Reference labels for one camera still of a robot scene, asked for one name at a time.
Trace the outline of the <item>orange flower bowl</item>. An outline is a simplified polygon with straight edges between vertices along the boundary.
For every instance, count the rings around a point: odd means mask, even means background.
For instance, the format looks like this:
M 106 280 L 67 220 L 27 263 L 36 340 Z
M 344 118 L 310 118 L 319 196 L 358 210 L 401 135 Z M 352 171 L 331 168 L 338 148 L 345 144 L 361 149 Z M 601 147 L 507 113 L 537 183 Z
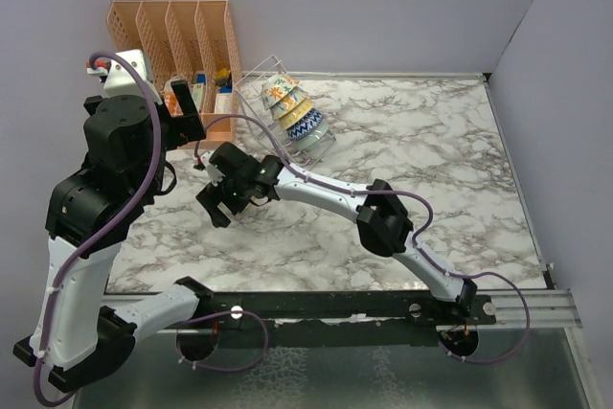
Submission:
M 299 85 L 299 81 L 287 74 L 275 74 L 267 79 L 261 87 L 261 100 L 265 109 L 269 109 Z

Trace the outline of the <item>yellow sun blue bowl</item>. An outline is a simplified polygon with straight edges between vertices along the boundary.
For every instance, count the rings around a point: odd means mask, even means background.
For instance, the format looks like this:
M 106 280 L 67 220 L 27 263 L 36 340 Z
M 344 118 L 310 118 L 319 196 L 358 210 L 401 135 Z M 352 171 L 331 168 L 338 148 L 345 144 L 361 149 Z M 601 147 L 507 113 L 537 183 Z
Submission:
M 304 99 L 296 107 L 294 107 L 291 111 L 283 115 L 278 120 L 279 126 L 283 130 L 291 128 L 292 126 L 300 122 L 305 117 L 305 115 L 313 109 L 313 107 L 314 102 L 311 99 Z

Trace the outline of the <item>blue yellow floral bowl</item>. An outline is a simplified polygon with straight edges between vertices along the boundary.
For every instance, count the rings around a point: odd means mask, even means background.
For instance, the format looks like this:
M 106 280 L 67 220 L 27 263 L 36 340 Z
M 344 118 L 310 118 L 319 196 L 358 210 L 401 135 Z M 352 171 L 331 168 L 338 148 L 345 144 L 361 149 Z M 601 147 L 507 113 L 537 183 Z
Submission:
M 276 104 L 270 107 L 270 113 L 274 120 L 279 120 L 283 115 L 291 111 L 300 102 L 307 98 L 307 92 L 296 88 L 288 92 Z

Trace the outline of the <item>red patterned bowl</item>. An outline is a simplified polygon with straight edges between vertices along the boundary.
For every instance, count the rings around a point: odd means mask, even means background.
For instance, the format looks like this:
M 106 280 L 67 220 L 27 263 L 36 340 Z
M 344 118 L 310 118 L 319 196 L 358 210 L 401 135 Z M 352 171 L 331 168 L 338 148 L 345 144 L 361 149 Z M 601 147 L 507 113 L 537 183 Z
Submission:
M 291 141 L 299 141 L 305 138 L 324 120 L 323 114 L 316 108 L 307 112 L 296 124 L 286 130 L 286 134 Z

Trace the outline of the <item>plain teal bowl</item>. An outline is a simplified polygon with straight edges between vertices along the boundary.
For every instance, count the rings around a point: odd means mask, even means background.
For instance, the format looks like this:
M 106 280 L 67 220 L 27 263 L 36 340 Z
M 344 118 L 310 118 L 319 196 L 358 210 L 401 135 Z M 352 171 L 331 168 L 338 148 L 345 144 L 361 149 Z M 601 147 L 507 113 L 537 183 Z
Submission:
M 309 150 L 317 143 L 324 140 L 329 135 L 329 124 L 327 121 L 322 121 L 312 131 L 300 140 L 293 142 L 293 147 L 299 151 Z

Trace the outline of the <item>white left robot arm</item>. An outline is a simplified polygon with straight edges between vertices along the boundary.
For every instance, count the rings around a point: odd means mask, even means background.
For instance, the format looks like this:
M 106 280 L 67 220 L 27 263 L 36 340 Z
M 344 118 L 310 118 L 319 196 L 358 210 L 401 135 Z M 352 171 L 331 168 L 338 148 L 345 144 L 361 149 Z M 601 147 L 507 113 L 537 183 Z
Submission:
M 33 334 L 17 342 L 13 353 L 30 367 L 47 369 L 49 383 L 64 394 L 115 373 L 139 341 L 159 330 L 182 322 L 197 328 L 211 318 L 205 288 L 190 277 L 135 304 L 102 304 L 130 226 L 156 197 L 172 190 L 163 185 L 171 167 L 167 152 L 206 136 L 188 83 L 177 80 L 171 89 L 182 113 L 173 117 L 163 103 L 155 105 L 159 148 L 140 93 L 88 98 L 84 161 L 52 192 L 43 307 Z

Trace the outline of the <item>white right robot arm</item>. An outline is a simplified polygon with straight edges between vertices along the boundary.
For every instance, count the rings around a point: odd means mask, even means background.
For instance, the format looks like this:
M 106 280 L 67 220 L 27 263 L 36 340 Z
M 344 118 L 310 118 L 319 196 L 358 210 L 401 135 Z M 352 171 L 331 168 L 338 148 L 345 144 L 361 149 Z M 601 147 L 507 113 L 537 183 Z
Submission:
M 257 199 L 292 201 L 311 205 L 341 216 L 356 225 L 359 240 L 368 252 L 393 258 L 422 280 L 440 303 L 442 317 L 461 324 L 475 309 L 477 285 L 458 274 L 420 239 L 408 211 L 389 183 L 376 179 L 356 184 L 312 173 L 283 157 L 267 155 L 262 160 L 224 143 L 206 165 L 210 182 L 196 196 L 216 228 L 226 228 L 231 219 Z

